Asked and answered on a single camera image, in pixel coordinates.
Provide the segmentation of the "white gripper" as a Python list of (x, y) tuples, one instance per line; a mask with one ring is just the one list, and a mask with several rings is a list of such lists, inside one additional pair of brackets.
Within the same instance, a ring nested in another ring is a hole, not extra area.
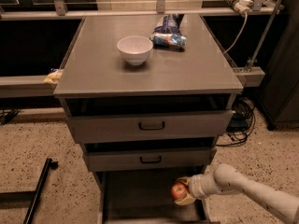
[(177, 182), (189, 186), (189, 192), (184, 193), (181, 197), (175, 199), (177, 205), (188, 205), (195, 202), (195, 199), (203, 200), (212, 194), (217, 193), (217, 185), (212, 174), (193, 175), (179, 177)]

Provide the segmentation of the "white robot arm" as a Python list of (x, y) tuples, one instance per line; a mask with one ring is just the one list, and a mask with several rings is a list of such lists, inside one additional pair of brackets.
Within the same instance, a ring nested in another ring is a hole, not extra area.
[(229, 164), (220, 164), (209, 174), (180, 177), (171, 188), (177, 205), (235, 193), (244, 194), (284, 224), (299, 224), (298, 197), (251, 180)]

